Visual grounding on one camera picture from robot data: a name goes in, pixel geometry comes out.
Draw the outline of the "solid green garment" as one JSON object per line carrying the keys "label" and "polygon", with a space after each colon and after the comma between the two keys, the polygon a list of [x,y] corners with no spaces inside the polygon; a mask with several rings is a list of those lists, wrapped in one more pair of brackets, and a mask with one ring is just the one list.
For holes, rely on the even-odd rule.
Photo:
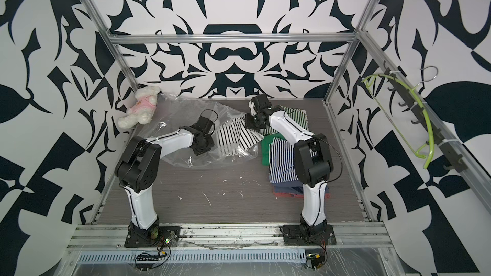
{"label": "solid green garment", "polygon": [[269,151],[270,151],[270,145],[272,144],[274,139],[282,139],[285,140],[285,138],[279,134],[270,134],[266,135],[263,140],[261,141],[261,149],[262,149],[262,165],[263,166],[269,166]]}

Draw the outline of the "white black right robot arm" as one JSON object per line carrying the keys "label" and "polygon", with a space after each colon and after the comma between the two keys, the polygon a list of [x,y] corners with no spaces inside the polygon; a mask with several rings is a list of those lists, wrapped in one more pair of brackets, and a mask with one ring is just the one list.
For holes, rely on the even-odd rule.
{"label": "white black right robot arm", "polygon": [[294,147],[295,173],[304,190],[301,223],[307,229],[321,227],[326,222],[326,187],[334,167],[326,137],[304,129],[278,106],[249,107],[251,112],[245,115],[248,129],[271,127]]}

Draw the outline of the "aluminium frame back crossbar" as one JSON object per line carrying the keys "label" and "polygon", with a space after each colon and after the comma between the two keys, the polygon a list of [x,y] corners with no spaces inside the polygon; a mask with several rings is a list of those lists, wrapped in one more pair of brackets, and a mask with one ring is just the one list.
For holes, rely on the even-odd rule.
{"label": "aluminium frame back crossbar", "polygon": [[110,34],[113,44],[144,43],[255,43],[255,42],[352,42],[354,33],[271,33],[271,34]]}

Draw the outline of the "black white striped garment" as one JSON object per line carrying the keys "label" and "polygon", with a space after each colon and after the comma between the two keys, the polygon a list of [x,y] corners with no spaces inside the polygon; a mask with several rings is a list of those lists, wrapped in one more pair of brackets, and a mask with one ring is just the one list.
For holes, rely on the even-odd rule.
{"label": "black white striped garment", "polygon": [[246,115],[238,116],[221,125],[217,131],[217,147],[221,157],[246,153],[263,140],[263,135],[246,128]]}

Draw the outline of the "blue white striped garment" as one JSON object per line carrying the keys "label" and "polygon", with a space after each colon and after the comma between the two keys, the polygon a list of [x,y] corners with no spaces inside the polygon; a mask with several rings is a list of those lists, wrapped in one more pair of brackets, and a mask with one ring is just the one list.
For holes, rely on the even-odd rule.
{"label": "blue white striped garment", "polygon": [[269,181],[272,184],[300,182],[295,172],[294,147],[275,137],[269,145]]}

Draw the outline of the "black connector block left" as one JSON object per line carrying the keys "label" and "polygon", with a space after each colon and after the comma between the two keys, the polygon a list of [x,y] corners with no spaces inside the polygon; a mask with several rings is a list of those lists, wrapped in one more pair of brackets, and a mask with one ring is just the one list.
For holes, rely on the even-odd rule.
{"label": "black connector block left", "polygon": [[139,271],[148,271],[160,265],[160,257],[147,252],[138,254],[134,258],[134,268]]}

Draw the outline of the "navy blue t-shirt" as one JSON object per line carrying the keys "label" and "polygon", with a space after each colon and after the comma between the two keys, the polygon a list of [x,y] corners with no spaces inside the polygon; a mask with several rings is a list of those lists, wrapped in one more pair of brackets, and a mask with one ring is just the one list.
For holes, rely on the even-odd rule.
{"label": "navy blue t-shirt", "polygon": [[274,193],[285,193],[293,196],[301,196],[304,194],[303,184],[300,181],[273,183],[272,186]]}

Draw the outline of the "aluminium frame rail front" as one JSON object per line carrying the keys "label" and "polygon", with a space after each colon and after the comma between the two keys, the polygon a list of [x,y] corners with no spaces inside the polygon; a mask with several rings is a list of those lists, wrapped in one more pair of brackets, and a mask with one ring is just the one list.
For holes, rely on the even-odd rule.
{"label": "aluminium frame rail front", "polygon": [[[280,224],[181,224],[177,249],[274,249],[286,248]],[[67,250],[124,250],[126,225],[78,226]],[[382,222],[338,222],[323,241],[327,247],[392,248],[393,243]]]}

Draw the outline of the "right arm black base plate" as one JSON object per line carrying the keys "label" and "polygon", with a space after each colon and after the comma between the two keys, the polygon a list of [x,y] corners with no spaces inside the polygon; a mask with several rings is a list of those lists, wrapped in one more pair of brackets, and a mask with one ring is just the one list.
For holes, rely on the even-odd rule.
{"label": "right arm black base plate", "polygon": [[283,225],[280,227],[285,245],[336,245],[337,240],[332,225],[321,223],[309,227],[306,224]]}

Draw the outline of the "red t-shirt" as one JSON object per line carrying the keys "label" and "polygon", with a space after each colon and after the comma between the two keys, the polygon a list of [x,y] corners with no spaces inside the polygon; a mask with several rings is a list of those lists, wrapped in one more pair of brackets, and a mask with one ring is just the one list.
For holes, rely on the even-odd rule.
{"label": "red t-shirt", "polygon": [[[277,198],[300,198],[300,199],[304,198],[304,194],[293,194],[293,193],[285,193],[285,192],[274,192],[273,194]],[[326,192],[324,194],[324,197],[328,199],[331,197],[331,194]]]}

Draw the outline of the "black connector block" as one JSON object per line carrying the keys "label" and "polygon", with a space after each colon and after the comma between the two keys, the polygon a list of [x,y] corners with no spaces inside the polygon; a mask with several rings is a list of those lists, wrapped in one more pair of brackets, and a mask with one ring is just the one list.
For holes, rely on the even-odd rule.
{"label": "black connector block", "polygon": [[318,270],[324,266],[324,264],[327,261],[327,255],[326,254],[307,254],[306,255],[306,261],[305,261],[305,266],[306,268],[310,270]]}
{"label": "black connector block", "polygon": [[160,257],[147,252],[138,254],[134,258],[134,268],[139,271],[148,271],[160,265]]}

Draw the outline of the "black wall hook rack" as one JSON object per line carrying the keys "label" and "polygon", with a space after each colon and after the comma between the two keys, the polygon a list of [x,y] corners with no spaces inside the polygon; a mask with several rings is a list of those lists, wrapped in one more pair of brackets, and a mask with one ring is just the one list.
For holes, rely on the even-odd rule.
{"label": "black wall hook rack", "polygon": [[433,115],[428,110],[429,106],[427,102],[419,94],[419,90],[426,83],[437,79],[439,69],[434,65],[421,68],[422,80],[415,85],[411,85],[406,81],[402,71],[392,70],[387,65],[384,65],[383,69],[387,81],[391,84],[389,90],[398,93],[402,97],[400,107],[407,109],[415,116],[410,122],[413,125],[422,126],[427,132],[427,140],[419,148],[414,150],[415,157],[424,160],[423,168],[429,168],[437,150],[440,150],[449,163],[447,166],[444,166],[445,170],[455,170],[458,173],[467,170],[468,166],[465,164],[463,154],[456,151],[451,144],[451,139],[445,137],[442,129],[436,126]]}

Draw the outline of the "clear plastic vacuum bag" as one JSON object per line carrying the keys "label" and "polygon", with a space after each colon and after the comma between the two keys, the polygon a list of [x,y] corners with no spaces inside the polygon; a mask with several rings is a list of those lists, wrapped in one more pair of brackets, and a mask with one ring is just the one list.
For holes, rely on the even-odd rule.
{"label": "clear plastic vacuum bag", "polygon": [[138,127],[136,135],[146,139],[155,139],[177,131],[180,127],[191,126],[198,121],[200,116],[204,116],[215,123],[215,131],[212,134],[214,147],[200,156],[195,156],[192,149],[185,148],[161,157],[161,160],[172,166],[188,169],[216,169],[243,164],[257,159],[259,143],[246,153],[221,157],[217,147],[217,131],[221,125],[232,118],[246,115],[246,106],[247,103],[243,100],[231,102],[204,100],[161,93],[152,121]]}

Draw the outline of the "white teddy bear pink shirt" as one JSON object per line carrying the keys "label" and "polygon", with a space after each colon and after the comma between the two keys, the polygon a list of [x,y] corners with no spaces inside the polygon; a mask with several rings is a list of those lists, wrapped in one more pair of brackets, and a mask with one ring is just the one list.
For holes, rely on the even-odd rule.
{"label": "white teddy bear pink shirt", "polygon": [[137,124],[146,125],[152,121],[157,108],[157,99],[161,89],[158,86],[147,86],[135,92],[136,103],[119,118],[117,125],[121,129],[131,129]]}

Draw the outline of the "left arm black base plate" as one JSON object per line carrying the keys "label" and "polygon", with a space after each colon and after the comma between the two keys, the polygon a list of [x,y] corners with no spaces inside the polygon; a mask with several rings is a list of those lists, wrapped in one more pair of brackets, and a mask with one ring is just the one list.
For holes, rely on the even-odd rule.
{"label": "left arm black base plate", "polygon": [[181,227],[179,226],[152,226],[149,229],[140,229],[133,223],[128,227],[128,234],[124,243],[125,248],[157,247],[163,243],[170,244],[179,241]]}

